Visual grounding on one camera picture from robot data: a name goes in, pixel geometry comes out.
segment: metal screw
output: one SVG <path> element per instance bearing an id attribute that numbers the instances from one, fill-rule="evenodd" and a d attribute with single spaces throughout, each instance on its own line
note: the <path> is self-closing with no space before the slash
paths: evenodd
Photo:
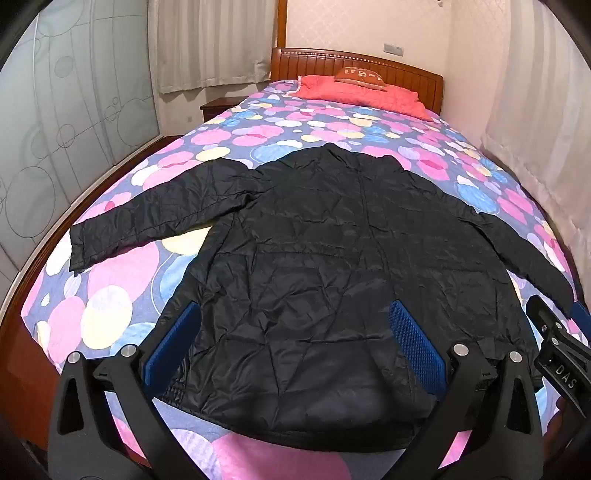
<path id="1" fill-rule="evenodd" d="M 509 354 L 509 358 L 511 360 L 513 360 L 516 364 L 518 364 L 519 362 L 521 362 L 523 360 L 523 357 L 521 356 L 521 354 L 519 352 L 511 352 Z"/>
<path id="2" fill-rule="evenodd" d="M 468 347 L 462 343 L 456 343 L 453 346 L 453 351 L 459 356 L 466 356 L 470 352 Z"/>
<path id="3" fill-rule="evenodd" d="M 80 360 L 80 352 L 72 352 L 68 355 L 68 363 L 75 364 L 78 360 Z"/>
<path id="4" fill-rule="evenodd" d="M 136 353 L 138 349 L 135 347 L 135 345 L 125 345 L 122 349 L 121 349 L 121 355 L 125 356 L 125 357 L 129 357 L 132 356 Z"/>

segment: light switch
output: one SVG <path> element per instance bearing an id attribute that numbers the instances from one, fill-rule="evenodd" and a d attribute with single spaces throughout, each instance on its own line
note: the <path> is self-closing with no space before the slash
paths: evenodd
<path id="1" fill-rule="evenodd" d="M 392 55 L 398 55 L 404 57 L 404 48 L 397 47 L 396 45 L 390 45 L 389 43 L 384 44 L 384 52 L 391 53 Z"/>

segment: nightstand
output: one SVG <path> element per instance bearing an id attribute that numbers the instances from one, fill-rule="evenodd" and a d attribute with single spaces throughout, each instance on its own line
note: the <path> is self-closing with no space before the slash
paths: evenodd
<path id="1" fill-rule="evenodd" d="M 207 122 L 208 120 L 211 120 L 220 113 L 238 105 L 246 98 L 247 97 L 224 97 L 212 100 L 211 102 L 202 105 L 201 110 L 203 110 L 203 121 Z"/>

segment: floral bedspread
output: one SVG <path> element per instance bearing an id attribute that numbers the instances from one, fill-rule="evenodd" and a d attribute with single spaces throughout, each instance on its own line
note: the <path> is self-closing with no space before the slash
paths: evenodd
<path id="1" fill-rule="evenodd" d="M 333 142 L 375 157 L 392 155 L 405 169 L 431 180 L 446 193 L 478 211 L 499 216 L 572 283 L 565 257 L 535 203 L 510 175 L 437 115 L 433 114 L 432 122 L 424 122 L 371 108 L 300 100 L 291 95 L 295 89 L 295 82 L 273 83 L 175 140 L 113 184 L 78 222 L 204 161 L 226 157 L 256 168 L 292 151 Z M 73 350 L 94 358 L 113 355 L 127 343 L 139 344 L 155 325 L 206 234 L 207 229 L 201 229 L 153 242 L 74 276 L 68 272 L 68 233 L 24 304 L 22 317 L 28 330 L 59 371 Z M 523 306 L 529 296 L 539 294 L 525 280 L 510 276 Z M 572 320 L 559 316 L 570 333 L 586 342 Z M 556 410 L 556 399 L 549 385 L 537 394 L 544 428 Z M 116 397 L 111 394 L 108 400 L 125 443 L 141 452 Z M 229 432 L 159 401 L 155 404 L 175 437 L 211 479 L 371 480 L 381 478 L 400 455 L 290 449 Z M 459 457 L 467 436 L 458 435 L 446 462 Z"/>

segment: pink pillow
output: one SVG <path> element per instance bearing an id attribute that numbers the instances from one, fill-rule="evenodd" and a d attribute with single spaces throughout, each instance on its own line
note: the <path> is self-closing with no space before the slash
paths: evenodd
<path id="1" fill-rule="evenodd" d="M 428 122 L 433 121 L 425 106 L 418 101 L 418 93 L 396 85 L 386 90 L 372 90 L 350 83 L 336 82 L 334 77 L 307 75 L 299 77 L 300 85 L 292 94 L 305 100 L 326 100 L 369 106 L 388 112 L 403 113 Z"/>

